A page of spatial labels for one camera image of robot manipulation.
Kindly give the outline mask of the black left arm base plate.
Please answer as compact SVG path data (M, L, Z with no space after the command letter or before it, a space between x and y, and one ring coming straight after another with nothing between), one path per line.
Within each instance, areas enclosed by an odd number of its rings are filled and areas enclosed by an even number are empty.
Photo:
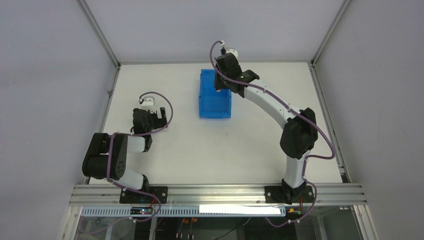
M151 186L149 188L150 194L156 196L161 204L166 204L168 201L168 190L167 186ZM120 204L150 204L151 202L157 201L154 197L136 193L134 191L122 190L119 196Z

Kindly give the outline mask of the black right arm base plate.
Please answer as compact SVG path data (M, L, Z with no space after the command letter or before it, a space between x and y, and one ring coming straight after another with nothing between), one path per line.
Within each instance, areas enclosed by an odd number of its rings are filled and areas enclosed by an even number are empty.
M300 203L301 200L303 203L312 203L315 194L310 185L303 185L298 188L268 185L264 187L264 197L267 204L283 203L292 205Z

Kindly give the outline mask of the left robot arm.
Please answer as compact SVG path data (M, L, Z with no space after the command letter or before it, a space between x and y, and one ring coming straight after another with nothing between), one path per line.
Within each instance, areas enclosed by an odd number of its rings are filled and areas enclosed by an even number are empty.
M152 135L168 123L166 109L133 109L133 127L135 135L128 133L93 134L82 163L82 173L86 177L98 180L110 180L123 188L150 192L147 176L127 167L128 153L148 152L153 143Z

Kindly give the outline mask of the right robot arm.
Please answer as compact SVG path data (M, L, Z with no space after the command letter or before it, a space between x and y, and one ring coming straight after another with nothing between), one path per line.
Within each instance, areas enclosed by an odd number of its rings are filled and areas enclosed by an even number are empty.
M306 187L303 178L306 156L318 139L315 112L310 108L291 108L282 104L276 95L252 70L242 71L233 53L224 53L214 60L216 90L230 90L259 106L281 127L279 145L286 155L286 170L281 188L274 198L286 204L301 195Z

